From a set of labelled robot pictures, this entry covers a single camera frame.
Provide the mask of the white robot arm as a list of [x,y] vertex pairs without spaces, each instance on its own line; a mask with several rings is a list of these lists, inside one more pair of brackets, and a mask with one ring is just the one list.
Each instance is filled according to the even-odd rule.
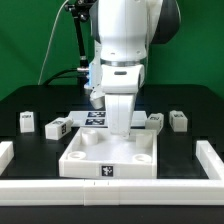
[[128,136],[147,74],[149,46],[174,37],[180,9],[177,0],[97,0],[90,18],[95,56],[85,87],[93,107],[106,109],[109,131]]

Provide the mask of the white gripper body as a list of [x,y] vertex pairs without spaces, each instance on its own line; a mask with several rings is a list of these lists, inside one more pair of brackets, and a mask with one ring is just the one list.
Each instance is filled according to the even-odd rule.
[[102,66],[101,88],[105,94],[107,124],[111,134],[129,135],[136,96],[144,83],[144,76],[142,64]]

